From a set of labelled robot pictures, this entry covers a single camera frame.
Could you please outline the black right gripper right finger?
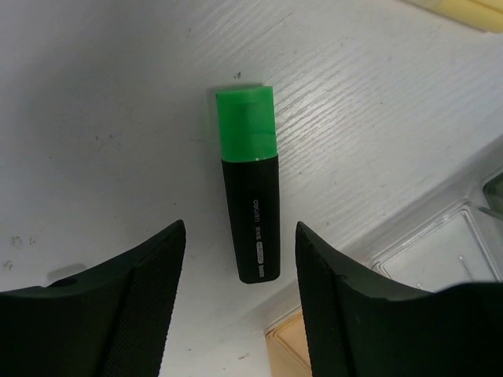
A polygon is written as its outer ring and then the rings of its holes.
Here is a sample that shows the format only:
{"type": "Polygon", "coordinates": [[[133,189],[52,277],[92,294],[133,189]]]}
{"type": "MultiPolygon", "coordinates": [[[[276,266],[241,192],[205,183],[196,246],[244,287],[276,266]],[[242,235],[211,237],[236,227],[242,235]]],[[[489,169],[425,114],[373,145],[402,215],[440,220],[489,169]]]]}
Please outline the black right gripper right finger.
{"type": "Polygon", "coordinates": [[[500,283],[422,291],[368,269],[303,223],[296,268],[313,375],[501,375],[500,283]]]}

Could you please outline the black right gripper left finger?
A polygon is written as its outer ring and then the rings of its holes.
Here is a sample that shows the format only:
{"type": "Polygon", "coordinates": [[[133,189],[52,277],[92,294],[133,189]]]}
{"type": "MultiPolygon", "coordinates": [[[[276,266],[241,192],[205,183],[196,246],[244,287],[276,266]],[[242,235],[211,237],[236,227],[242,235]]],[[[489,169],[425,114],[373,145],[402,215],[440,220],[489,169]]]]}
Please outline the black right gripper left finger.
{"type": "Polygon", "coordinates": [[[81,273],[2,292],[2,375],[157,376],[185,238],[176,221],[81,273]]]}

